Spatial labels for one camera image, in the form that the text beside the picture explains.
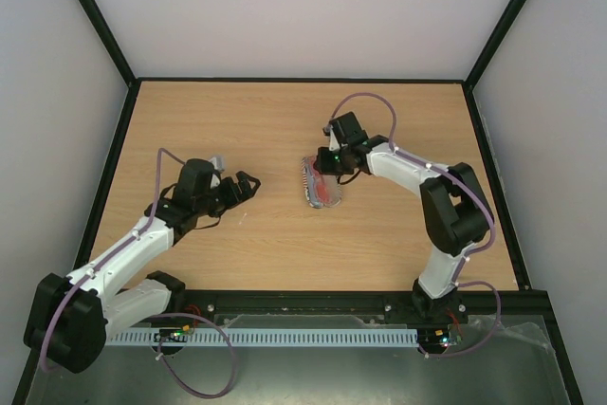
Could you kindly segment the red sunglasses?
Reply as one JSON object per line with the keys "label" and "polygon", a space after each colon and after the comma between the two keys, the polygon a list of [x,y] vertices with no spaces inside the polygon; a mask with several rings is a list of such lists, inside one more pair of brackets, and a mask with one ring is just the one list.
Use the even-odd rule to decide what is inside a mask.
{"label": "red sunglasses", "polygon": [[310,200],[319,207],[335,206],[340,202],[340,187],[333,175],[312,175]]}

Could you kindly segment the flag pattern glasses case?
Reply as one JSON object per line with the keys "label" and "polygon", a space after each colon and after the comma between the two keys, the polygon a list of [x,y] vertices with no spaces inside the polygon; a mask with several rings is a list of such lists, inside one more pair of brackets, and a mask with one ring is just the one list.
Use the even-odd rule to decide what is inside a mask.
{"label": "flag pattern glasses case", "polygon": [[305,198],[313,209],[334,208],[341,202],[340,184],[335,176],[320,174],[314,168],[315,160],[314,156],[306,156],[302,160]]}

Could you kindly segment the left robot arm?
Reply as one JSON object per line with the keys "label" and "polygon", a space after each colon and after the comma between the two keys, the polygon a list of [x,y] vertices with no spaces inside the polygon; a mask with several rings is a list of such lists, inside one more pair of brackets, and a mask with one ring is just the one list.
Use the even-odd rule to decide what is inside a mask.
{"label": "left robot arm", "polygon": [[162,271],[126,284],[173,248],[201,217],[223,214],[254,197],[258,178],[243,171],[223,176],[223,158],[183,162],[176,183],[155,187],[152,203],[134,227],[97,258],[66,276],[48,274],[34,294],[24,343],[72,373],[87,369],[105,344],[132,325],[181,310],[186,286]]}

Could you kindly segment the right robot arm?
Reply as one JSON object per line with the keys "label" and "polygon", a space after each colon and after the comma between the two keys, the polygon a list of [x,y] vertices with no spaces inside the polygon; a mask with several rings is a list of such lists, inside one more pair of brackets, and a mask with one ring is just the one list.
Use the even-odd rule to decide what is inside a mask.
{"label": "right robot arm", "polygon": [[329,145],[318,149],[313,169],[337,184],[361,173],[386,178],[420,198],[426,233],[432,244],[425,269],[414,281],[413,309],[423,322],[455,311],[457,277],[463,264],[488,235],[494,218],[470,165],[447,166],[397,147],[382,135],[370,137],[354,113],[328,121]]}

